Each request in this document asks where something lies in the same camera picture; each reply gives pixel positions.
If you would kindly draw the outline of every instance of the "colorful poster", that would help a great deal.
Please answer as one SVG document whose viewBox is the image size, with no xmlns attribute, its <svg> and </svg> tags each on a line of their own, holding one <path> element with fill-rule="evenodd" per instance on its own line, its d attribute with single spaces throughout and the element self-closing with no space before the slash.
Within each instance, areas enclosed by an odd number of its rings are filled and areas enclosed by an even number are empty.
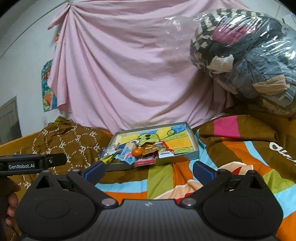
<svg viewBox="0 0 296 241">
<path fill-rule="evenodd" d="M 42 86 L 42 102 L 44 112 L 54 110 L 57 108 L 57 97 L 47 85 L 47 80 L 50 75 L 52 60 L 48 61 L 42 69 L 41 86 Z"/>
</svg>

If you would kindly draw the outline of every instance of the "screw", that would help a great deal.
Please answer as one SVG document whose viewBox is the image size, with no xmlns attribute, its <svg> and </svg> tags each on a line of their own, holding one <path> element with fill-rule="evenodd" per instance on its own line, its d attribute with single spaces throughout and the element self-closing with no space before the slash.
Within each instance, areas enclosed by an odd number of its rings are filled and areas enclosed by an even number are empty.
<svg viewBox="0 0 296 241">
<path fill-rule="evenodd" d="M 110 206 L 113 206 L 114 204 L 116 204 L 116 200 L 113 198 L 105 198 L 102 200 L 102 204 L 104 206 L 110 207 Z"/>
<path fill-rule="evenodd" d="M 187 207 L 191 207 L 191 206 L 196 204 L 196 200 L 193 199 L 193 198 L 188 197 L 188 198 L 183 199 L 182 203 L 184 205 L 186 205 Z"/>
</svg>

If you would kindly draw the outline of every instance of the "clear plastic bag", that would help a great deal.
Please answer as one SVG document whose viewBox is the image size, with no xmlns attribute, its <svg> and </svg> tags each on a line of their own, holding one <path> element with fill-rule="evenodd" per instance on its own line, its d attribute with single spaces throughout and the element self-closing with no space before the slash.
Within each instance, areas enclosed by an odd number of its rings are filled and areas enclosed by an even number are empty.
<svg viewBox="0 0 296 241">
<path fill-rule="evenodd" d="M 167 21 L 164 26 L 156 31 L 156 45 L 165 50 L 172 51 L 174 56 L 190 62 L 188 55 L 190 50 L 189 43 L 202 19 L 202 15 L 191 17 L 172 16 L 165 19 Z"/>
<path fill-rule="evenodd" d="M 296 112 L 294 29 L 267 14 L 242 9 L 222 8 L 173 20 L 166 26 L 171 41 L 177 45 L 183 26 L 191 22 L 196 30 L 190 59 L 224 89 L 264 111 L 283 116 Z"/>
</svg>

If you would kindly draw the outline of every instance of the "white wall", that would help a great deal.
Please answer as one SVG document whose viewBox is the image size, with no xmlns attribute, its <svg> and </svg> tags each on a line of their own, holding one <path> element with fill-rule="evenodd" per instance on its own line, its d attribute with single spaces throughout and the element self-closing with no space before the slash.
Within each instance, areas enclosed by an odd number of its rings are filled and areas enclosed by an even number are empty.
<svg viewBox="0 0 296 241">
<path fill-rule="evenodd" d="M 45 15 L 27 31 L 25 30 L 62 2 L 64 0 L 36 1 L 8 30 L 5 30 L 5 35 L 0 39 L 0 56 L 7 50 L 0 59 L 0 106 L 17 96 L 23 136 L 40 131 L 43 128 L 43 117 L 46 117 L 48 122 L 53 122 L 59 115 L 58 110 L 43 112 L 41 70 L 43 65 L 54 56 L 54 37 L 57 28 L 47 30 L 47 26 L 67 3 Z M 7 14 L 13 15 L 17 12 L 11 9 Z M 0 18 L 0 26 L 5 19 Z"/>
<path fill-rule="evenodd" d="M 6 33 L 10 26 L 37 0 L 21 0 L 13 5 L 0 19 L 0 38 Z"/>
<path fill-rule="evenodd" d="M 267 13 L 270 16 L 290 25 L 296 30 L 296 22 L 292 18 L 290 11 L 275 0 L 242 0 L 251 10 Z"/>
</svg>

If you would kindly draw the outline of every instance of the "human hand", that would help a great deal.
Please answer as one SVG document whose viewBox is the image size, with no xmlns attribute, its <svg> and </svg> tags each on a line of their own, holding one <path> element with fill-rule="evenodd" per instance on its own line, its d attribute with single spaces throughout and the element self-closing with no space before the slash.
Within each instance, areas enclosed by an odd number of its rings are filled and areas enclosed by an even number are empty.
<svg viewBox="0 0 296 241">
<path fill-rule="evenodd" d="M 14 184 L 13 191 L 18 192 L 20 190 L 20 186 L 18 184 Z M 15 193 L 11 193 L 8 197 L 8 209 L 7 214 L 8 217 L 6 218 L 6 224 L 10 227 L 13 227 L 15 225 L 15 208 L 18 204 L 18 197 Z"/>
</svg>

